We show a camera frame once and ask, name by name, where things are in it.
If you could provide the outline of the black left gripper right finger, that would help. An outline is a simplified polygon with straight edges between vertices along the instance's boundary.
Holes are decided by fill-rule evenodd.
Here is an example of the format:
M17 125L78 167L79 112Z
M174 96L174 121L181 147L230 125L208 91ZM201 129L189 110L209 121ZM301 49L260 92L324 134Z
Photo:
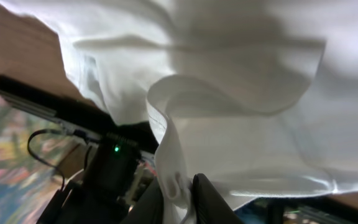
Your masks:
M196 174L192 196L197 224L243 224L204 174Z

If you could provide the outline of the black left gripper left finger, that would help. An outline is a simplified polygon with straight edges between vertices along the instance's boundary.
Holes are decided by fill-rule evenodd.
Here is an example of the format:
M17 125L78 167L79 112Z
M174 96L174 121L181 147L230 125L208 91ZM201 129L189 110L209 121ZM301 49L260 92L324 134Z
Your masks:
M163 223L163 195L154 180L147 187L139 201L135 204L121 224L162 224Z

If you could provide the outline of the white t-shirt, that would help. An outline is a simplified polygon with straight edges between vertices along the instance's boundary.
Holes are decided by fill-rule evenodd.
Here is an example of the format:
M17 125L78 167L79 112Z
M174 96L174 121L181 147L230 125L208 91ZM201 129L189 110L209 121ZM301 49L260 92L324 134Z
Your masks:
M67 78L148 121L165 223L205 174L233 209L358 192L358 1L3 1L58 34Z

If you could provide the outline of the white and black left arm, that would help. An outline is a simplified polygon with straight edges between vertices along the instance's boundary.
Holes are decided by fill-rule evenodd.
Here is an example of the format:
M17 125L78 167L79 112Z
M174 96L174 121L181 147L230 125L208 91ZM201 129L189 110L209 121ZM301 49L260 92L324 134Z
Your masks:
M38 223L241 223L204 174L159 174L130 208L123 196L140 158L137 147L103 139L82 183L58 190Z

